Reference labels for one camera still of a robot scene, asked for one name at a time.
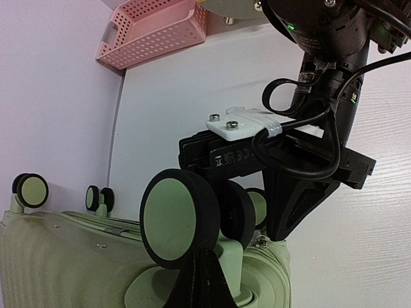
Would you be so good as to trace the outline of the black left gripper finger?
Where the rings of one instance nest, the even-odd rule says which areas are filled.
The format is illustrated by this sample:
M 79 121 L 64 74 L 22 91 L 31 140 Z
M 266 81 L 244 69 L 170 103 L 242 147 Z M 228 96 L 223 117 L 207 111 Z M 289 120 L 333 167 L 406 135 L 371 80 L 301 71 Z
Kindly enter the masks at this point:
M 189 254 L 164 306 L 170 308 L 237 306 L 214 251 L 199 250 Z

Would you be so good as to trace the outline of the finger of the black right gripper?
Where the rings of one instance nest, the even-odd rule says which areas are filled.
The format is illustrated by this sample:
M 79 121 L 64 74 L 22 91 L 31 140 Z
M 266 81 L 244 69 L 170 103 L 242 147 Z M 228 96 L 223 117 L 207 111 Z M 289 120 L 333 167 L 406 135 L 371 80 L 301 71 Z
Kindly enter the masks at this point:
M 286 239 L 340 186 L 339 181 L 331 178 L 301 180 L 271 169 L 263 171 L 263 184 L 267 201 L 267 236 L 273 241 Z

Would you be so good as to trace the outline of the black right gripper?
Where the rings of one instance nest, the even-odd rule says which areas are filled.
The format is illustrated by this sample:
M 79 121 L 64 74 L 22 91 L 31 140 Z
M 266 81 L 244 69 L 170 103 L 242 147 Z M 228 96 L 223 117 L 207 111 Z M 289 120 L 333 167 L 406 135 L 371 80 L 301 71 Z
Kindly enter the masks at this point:
M 330 113 L 335 117 L 325 117 L 318 122 L 323 129 L 322 137 L 315 137 L 298 130 L 288 132 L 288 161 L 292 167 L 303 171 L 318 171 L 339 160 L 336 171 L 322 179 L 301 179 L 290 177 L 288 185 L 292 189 L 337 189 L 345 184 L 353 189 L 361 189 L 371 175 L 375 160 L 347 148 L 346 144 L 354 123 L 363 76 L 349 84 L 346 81 L 355 71 L 365 66 L 369 45 L 356 54 L 337 63 L 335 69 L 327 70 L 313 86 L 299 117 L 312 116 L 320 112 L 325 103 L 330 103 Z

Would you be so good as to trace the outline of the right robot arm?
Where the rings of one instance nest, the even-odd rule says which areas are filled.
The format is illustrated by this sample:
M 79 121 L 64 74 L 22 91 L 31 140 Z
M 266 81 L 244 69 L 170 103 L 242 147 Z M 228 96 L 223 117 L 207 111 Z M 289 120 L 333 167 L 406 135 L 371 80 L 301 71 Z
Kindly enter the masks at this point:
M 264 165 L 267 236 L 286 239 L 341 184 L 361 189 L 374 159 L 347 147 L 365 74 L 410 60 L 367 61 L 374 42 L 393 53 L 410 39 L 409 1 L 263 1 L 274 28 L 304 51 L 290 121 L 252 139 Z

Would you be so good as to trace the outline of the green hard-shell suitcase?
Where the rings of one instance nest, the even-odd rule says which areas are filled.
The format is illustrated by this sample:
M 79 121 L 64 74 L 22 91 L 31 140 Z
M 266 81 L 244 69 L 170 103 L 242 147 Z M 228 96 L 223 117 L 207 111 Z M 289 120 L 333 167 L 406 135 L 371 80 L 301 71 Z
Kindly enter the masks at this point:
M 5 307 L 165 307 L 189 254 L 217 255 L 236 307 L 290 307 L 290 255 L 265 233 L 259 189 L 168 169 L 146 188 L 138 221 L 110 216 L 114 191 L 92 185 L 86 212 L 42 212 L 45 179 L 23 173 L 1 220 Z

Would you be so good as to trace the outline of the pink perforated plastic basket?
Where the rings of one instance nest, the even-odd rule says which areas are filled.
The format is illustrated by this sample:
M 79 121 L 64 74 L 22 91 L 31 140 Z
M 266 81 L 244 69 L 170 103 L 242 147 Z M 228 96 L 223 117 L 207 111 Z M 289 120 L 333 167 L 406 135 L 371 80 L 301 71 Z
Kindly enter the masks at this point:
M 205 42 L 208 11 L 197 1 L 144 0 L 119 5 L 96 60 L 118 71 Z

